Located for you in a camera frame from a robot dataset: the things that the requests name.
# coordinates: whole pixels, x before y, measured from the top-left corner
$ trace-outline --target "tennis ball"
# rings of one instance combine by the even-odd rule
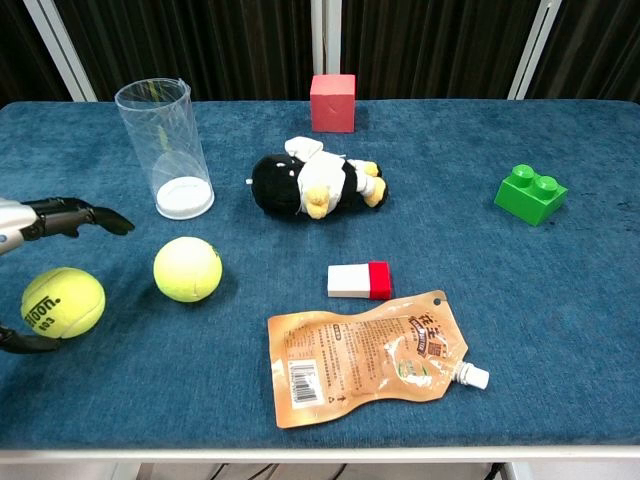
[[[104,311],[100,282],[77,268],[55,268],[38,275],[22,294],[22,318],[34,332],[69,338],[93,327]]]
[[[156,285],[178,302],[197,302],[213,292],[222,277],[222,262],[204,240],[180,237],[160,249],[153,262]]]

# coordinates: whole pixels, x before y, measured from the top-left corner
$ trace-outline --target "clear plastic cup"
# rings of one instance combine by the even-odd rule
[[[197,217],[214,200],[190,93],[182,80],[152,78],[115,96],[156,208],[174,220]]]

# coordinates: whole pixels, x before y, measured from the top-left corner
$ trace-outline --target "red and white block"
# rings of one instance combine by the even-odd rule
[[[391,298],[391,270],[387,262],[330,265],[327,280],[330,297]]]

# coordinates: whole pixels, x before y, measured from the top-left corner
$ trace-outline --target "blue fabric surface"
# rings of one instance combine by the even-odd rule
[[[2,320],[26,331],[20,296],[74,266],[105,287],[105,314],[54,354],[0,352],[0,448],[396,447],[640,443],[640,108],[598,101],[371,101],[352,135],[310,131],[306,102],[197,103],[216,201],[175,222],[156,213],[115,105],[18,103],[0,112],[0,196],[77,196],[136,224],[81,227],[0,258]],[[390,198],[321,222],[282,221],[245,179],[286,139],[379,162]],[[518,163],[569,188],[530,227],[493,205]],[[224,276],[179,304],[152,262],[183,235],[211,242]],[[330,423],[275,425],[266,319],[357,313],[326,296],[329,264],[388,260],[396,296],[447,292],[491,372],[486,391],[380,401]]]

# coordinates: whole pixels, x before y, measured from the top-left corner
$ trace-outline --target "white pole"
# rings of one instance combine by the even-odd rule
[[[23,0],[74,102],[97,97],[53,0]]]
[[[562,0],[540,0],[529,38],[524,46],[513,82],[511,82],[511,89],[507,96],[509,100],[522,100],[526,96],[560,5],[562,5]]]
[[[326,0],[325,41],[327,73],[340,73],[342,47],[342,0]]]
[[[314,75],[324,73],[323,26],[322,0],[311,0],[311,51]]]

